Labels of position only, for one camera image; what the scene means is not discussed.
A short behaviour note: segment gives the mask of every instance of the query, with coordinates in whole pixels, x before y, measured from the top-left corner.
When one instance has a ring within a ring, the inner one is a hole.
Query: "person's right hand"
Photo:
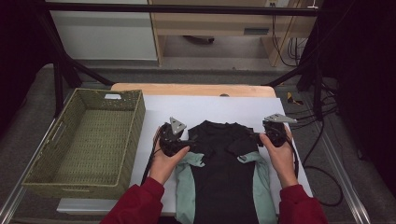
[[[292,136],[288,127],[285,126],[286,133],[291,141]],[[298,180],[294,174],[293,165],[293,151],[288,142],[285,142],[281,147],[275,147],[268,136],[264,133],[260,133],[260,139],[268,150],[268,154],[271,158],[271,163],[276,170],[277,176],[280,180],[282,189],[297,185]]]

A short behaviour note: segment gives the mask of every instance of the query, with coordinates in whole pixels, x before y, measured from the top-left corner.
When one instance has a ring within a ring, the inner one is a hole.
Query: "shirt sleeve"
[[[320,224],[328,223],[316,198],[306,195],[303,186],[294,185],[280,191],[280,223]]]
[[[101,221],[107,223],[157,223],[163,209],[163,185],[148,177],[141,186],[131,186]]]

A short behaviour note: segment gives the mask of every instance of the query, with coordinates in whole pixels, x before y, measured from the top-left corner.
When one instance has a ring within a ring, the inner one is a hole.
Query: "green woven basket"
[[[145,112],[142,91],[76,89],[22,185],[43,197],[118,199],[129,188]]]

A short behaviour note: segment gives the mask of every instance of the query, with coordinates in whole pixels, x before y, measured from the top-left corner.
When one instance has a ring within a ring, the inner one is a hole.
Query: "black curtain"
[[[318,18],[303,60],[323,43],[319,69],[338,80],[341,115],[363,158],[373,162],[396,197],[396,2],[337,0],[324,6],[341,13]]]

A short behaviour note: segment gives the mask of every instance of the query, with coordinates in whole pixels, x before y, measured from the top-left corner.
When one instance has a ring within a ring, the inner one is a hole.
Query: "person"
[[[291,139],[291,132],[287,127],[286,131]],[[305,193],[303,186],[298,183],[294,174],[290,145],[285,143],[281,147],[275,147],[264,133],[260,133],[260,139],[268,150],[271,163],[282,187],[279,223],[327,223],[318,200],[310,198]],[[160,149],[158,141],[155,148],[156,150]],[[161,203],[164,193],[163,184],[189,150],[189,147],[184,147],[173,157],[167,157],[161,150],[158,150],[153,158],[146,182],[142,186],[131,186],[102,219],[101,224],[157,223],[163,209]]]

